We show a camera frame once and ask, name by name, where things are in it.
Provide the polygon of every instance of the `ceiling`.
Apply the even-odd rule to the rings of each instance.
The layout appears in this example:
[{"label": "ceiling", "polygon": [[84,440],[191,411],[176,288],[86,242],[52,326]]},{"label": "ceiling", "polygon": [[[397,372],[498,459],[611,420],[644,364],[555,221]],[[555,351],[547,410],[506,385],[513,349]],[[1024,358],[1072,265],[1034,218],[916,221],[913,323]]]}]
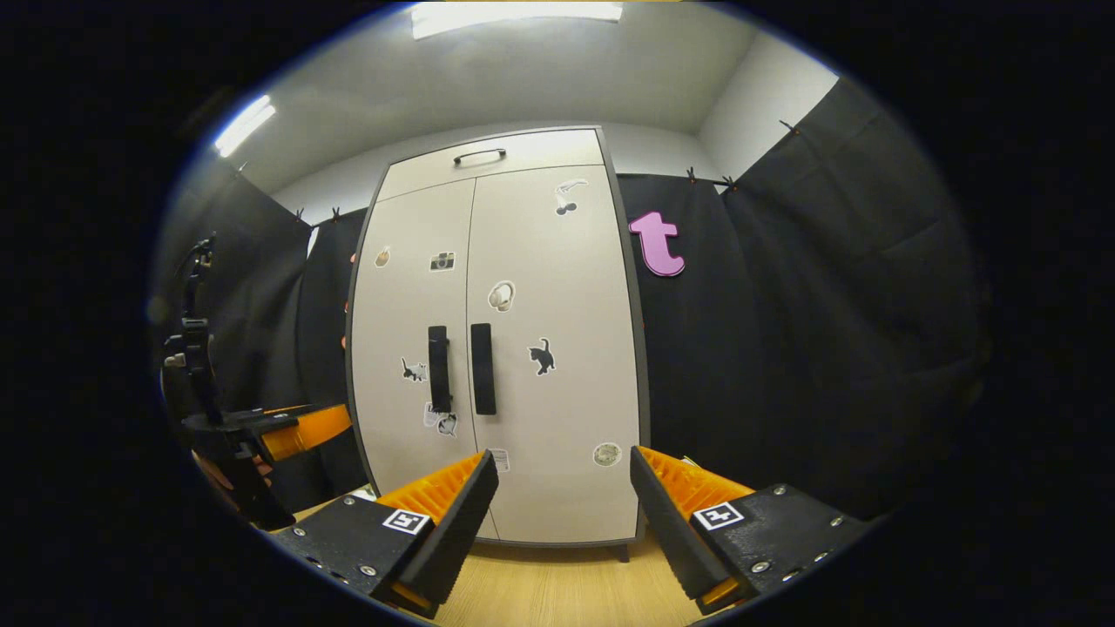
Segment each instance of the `ceiling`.
[{"label": "ceiling", "polygon": [[277,113],[229,157],[266,193],[409,137],[588,119],[696,134],[754,26],[704,3],[628,2],[619,23],[533,19],[415,41],[407,10],[321,47],[266,90]]}]

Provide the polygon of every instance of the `cabinet leg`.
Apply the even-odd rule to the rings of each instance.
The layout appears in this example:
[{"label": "cabinet leg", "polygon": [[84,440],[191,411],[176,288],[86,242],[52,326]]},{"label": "cabinet leg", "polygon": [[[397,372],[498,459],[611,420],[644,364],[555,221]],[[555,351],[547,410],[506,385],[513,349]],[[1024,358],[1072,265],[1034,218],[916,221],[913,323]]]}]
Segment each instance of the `cabinet leg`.
[{"label": "cabinet leg", "polygon": [[631,553],[628,551],[627,544],[615,544],[614,547],[612,547],[612,552],[615,553],[615,557],[622,563],[628,563],[631,561]]}]

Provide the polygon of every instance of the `cabinet handle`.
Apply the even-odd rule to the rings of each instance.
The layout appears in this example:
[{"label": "cabinet handle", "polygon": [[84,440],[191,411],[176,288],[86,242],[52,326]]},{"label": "cabinet handle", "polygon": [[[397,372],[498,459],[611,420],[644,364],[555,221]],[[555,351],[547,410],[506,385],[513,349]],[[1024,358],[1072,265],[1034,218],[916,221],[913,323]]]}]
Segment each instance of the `cabinet handle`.
[{"label": "cabinet handle", "polygon": [[473,397],[476,413],[495,415],[495,373],[492,369],[492,325],[473,325]]},{"label": "cabinet handle", "polygon": [[500,153],[500,158],[507,156],[507,151],[505,151],[504,148],[488,148],[486,151],[476,151],[475,153],[465,153],[463,155],[455,156],[453,157],[453,163],[460,165],[460,160],[465,158],[466,156],[482,155],[484,153],[495,153],[495,152]]},{"label": "cabinet handle", "polygon": [[445,327],[429,327],[429,395],[432,409],[438,413],[452,412],[453,395],[449,394],[449,338]]}]

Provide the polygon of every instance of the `round sticker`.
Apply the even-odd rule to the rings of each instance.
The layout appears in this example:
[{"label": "round sticker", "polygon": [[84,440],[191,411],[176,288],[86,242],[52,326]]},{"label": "round sticker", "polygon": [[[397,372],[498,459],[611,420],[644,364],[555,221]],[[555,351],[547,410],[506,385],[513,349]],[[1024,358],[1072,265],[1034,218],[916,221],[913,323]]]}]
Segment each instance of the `round sticker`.
[{"label": "round sticker", "polygon": [[592,452],[592,461],[595,462],[598,466],[613,466],[622,457],[620,447],[611,442],[605,442]]}]

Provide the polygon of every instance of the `white wall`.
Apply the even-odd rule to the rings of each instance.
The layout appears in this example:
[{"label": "white wall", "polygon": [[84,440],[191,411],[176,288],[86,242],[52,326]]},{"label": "white wall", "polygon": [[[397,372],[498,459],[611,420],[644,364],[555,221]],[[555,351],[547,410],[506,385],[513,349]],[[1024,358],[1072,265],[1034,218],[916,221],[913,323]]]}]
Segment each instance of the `white wall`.
[{"label": "white wall", "polygon": [[698,137],[716,168],[747,172],[832,89],[838,77],[777,37],[759,31]]},{"label": "white wall", "polygon": [[[391,162],[483,135],[578,124],[598,123],[489,124],[423,135],[334,163],[283,187],[273,197],[292,212],[306,208],[302,221],[317,224],[332,215],[331,208],[340,206],[341,213],[348,213],[368,206],[380,175]],[[632,124],[602,123],[600,126],[603,127],[604,141],[618,174],[685,176],[689,167],[694,167],[694,174],[701,179],[719,180],[724,174],[712,165],[705,147],[692,135]]]}]

